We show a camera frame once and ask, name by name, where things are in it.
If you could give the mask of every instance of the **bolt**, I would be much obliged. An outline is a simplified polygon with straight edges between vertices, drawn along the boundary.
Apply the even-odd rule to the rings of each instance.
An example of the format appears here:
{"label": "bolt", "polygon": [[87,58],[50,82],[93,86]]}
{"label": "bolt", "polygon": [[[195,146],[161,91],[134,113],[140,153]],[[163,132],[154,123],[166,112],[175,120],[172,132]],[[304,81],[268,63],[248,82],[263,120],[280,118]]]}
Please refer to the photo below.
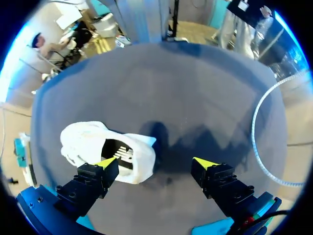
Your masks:
{"label": "bolt", "polygon": [[241,198],[241,196],[236,193],[236,194],[234,194],[234,198],[235,198],[235,199],[239,199],[239,198]]}
{"label": "bolt", "polygon": [[71,197],[71,198],[76,197],[76,193],[75,193],[75,192],[71,192],[71,193],[69,194],[69,197]]}

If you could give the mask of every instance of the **gray table surface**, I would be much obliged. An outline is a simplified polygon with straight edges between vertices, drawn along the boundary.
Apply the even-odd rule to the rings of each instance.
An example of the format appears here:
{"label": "gray table surface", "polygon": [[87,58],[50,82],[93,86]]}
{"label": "gray table surface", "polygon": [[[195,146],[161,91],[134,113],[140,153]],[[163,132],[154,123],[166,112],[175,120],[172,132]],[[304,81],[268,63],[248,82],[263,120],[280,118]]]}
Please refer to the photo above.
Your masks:
{"label": "gray table surface", "polygon": [[[76,173],[61,155],[61,131],[79,121],[157,138],[161,166],[139,185],[115,182],[88,215],[108,235],[189,234],[224,218],[190,175],[192,158],[226,162],[256,195],[275,194],[251,147],[251,120],[273,84],[272,72],[234,52],[188,43],[138,45],[76,64],[37,93],[31,151],[39,184],[63,185]],[[279,90],[260,109],[257,145],[265,166],[282,176],[286,118]]]}

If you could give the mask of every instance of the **white cable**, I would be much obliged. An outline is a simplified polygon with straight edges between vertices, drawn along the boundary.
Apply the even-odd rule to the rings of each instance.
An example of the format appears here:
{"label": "white cable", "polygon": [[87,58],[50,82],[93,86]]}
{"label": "white cable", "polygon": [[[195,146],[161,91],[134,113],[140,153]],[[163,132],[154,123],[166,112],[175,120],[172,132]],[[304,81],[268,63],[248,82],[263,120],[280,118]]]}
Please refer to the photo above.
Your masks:
{"label": "white cable", "polygon": [[269,170],[266,169],[266,167],[264,166],[264,164],[262,163],[261,161],[261,158],[259,156],[259,152],[258,152],[258,149],[257,149],[257,146],[256,146],[256,142],[255,142],[255,121],[256,121],[256,117],[258,115],[258,112],[259,112],[259,109],[260,109],[260,106],[261,104],[263,103],[263,101],[265,100],[265,98],[275,89],[277,88],[278,86],[284,84],[285,82],[288,82],[288,81],[291,81],[299,76],[302,76],[306,73],[310,72],[310,70],[304,70],[304,71],[301,71],[300,73],[298,74],[295,74],[293,76],[290,76],[290,77],[287,77],[285,79],[283,79],[282,81],[280,82],[277,82],[274,86],[272,86],[271,88],[268,89],[268,91],[265,92],[265,94],[262,96],[262,98],[260,99],[258,105],[256,106],[256,109],[254,111],[254,114],[253,114],[253,118],[252,118],[252,125],[251,125],[251,140],[252,140],[252,146],[253,146],[253,150],[254,150],[254,153],[255,153],[255,158],[256,158],[256,161],[258,162],[258,164],[260,165],[262,171],[268,176],[270,177],[273,181],[277,182],[278,184],[280,185],[284,185],[284,186],[289,186],[289,187],[301,187],[301,186],[304,186],[304,183],[293,183],[293,182],[287,182],[287,181],[283,181],[279,178],[277,178],[276,176],[274,176],[272,173],[269,172]]}

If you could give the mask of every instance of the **person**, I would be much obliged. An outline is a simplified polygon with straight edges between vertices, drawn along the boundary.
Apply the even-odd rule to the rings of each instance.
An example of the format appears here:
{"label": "person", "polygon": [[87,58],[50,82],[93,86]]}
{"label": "person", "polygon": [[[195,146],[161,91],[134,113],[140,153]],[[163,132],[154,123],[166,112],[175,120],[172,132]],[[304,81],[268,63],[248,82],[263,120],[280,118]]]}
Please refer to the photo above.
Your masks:
{"label": "person", "polygon": [[233,0],[227,7],[223,25],[220,30],[219,46],[227,49],[227,45],[237,30],[234,51],[251,59],[255,55],[251,43],[255,36],[255,28],[264,24],[264,34],[273,21],[274,10],[272,3],[266,0]]}
{"label": "person", "polygon": [[38,33],[33,41],[32,47],[39,48],[40,53],[46,59],[50,59],[54,52],[60,53],[65,47],[69,44],[70,40],[74,40],[76,42],[76,49],[81,49],[84,44],[89,42],[92,37],[92,33],[88,30],[86,24],[81,21],[76,24],[73,29],[73,33],[69,38],[62,38],[60,43],[49,43],[45,44],[45,38],[41,33]]}
{"label": "person", "polygon": [[41,33],[38,33],[33,41],[32,41],[32,47],[33,48],[38,48],[40,50],[40,54],[46,58],[46,59],[50,59],[53,52],[60,52],[61,50],[63,50],[67,44],[69,43],[69,39],[65,38],[63,41],[61,41],[60,43],[56,44],[56,43],[49,43],[48,45],[45,44],[45,38],[43,37],[43,35]]}

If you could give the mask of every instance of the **floor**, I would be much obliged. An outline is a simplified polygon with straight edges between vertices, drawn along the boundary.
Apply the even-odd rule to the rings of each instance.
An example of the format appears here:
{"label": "floor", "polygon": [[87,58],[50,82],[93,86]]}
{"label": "floor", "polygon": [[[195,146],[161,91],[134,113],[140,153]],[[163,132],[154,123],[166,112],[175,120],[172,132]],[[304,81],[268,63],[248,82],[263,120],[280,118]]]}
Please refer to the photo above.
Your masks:
{"label": "floor", "polygon": [[[215,29],[195,23],[180,22],[178,27],[178,37],[186,37],[191,43],[214,44],[211,36]],[[99,53],[106,53],[115,48],[115,38],[101,39],[93,38],[89,46],[84,49],[87,57]],[[288,84],[281,88],[286,107],[287,129],[288,129],[288,155],[286,169],[283,178],[290,181],[303,182],[307,176],[308,169],[312,162],[313,149],[313,90],[311,78],[304,76],[296,83]],[[21,109],[16,106],[6,104],[5,107],[11,111],[30,115],[31,109]],[[13,112],[5,111],[6,117],[6,140],[2,160],[2,169],[7,178],[13,177],[19,181],[18,185],[10,185],[13,195],[17,195],[27,187],[23,179],[23,174],[17,166],[16,158],[13,154],[14,138],[19,137],[20,132],[30,132],[30,118],[21,116]],[[2,118],[0,118],[0,130],[2,129]],[[300,188],[281,187],[278,197],[283,200],[281,209],[290,208]],[[269,226],[273,230],[283,217],[274,218]]]}

